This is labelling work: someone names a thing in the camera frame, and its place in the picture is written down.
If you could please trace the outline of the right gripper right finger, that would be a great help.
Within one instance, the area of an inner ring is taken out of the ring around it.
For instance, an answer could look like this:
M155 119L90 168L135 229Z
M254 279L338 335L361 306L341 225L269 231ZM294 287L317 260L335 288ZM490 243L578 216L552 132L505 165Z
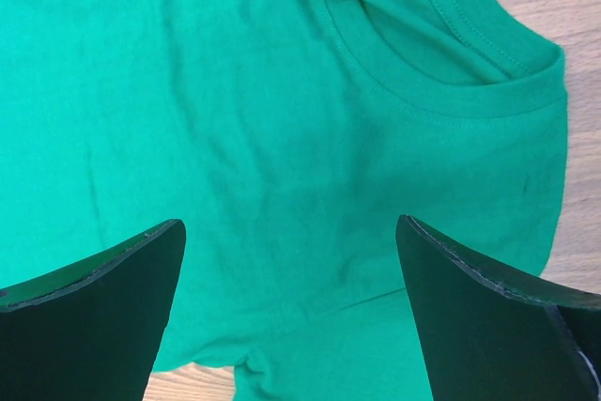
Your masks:
M599 399L599 295L518 270L408 215L396 243L434 399Z

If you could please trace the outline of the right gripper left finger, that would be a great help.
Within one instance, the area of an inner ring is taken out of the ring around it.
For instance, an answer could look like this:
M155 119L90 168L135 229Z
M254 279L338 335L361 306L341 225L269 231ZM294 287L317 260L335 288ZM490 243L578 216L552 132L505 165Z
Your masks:
M168 220L1 291L1 398L141 400L186 243Z

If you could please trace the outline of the green t shirt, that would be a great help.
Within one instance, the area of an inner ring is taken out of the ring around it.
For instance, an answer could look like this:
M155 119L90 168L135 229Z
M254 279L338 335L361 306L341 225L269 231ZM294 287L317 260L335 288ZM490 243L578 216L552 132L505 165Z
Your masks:
M540 274L566 154L497 0L1 0L2 285L179 218L155 367L238 400L429 399L398 218Z

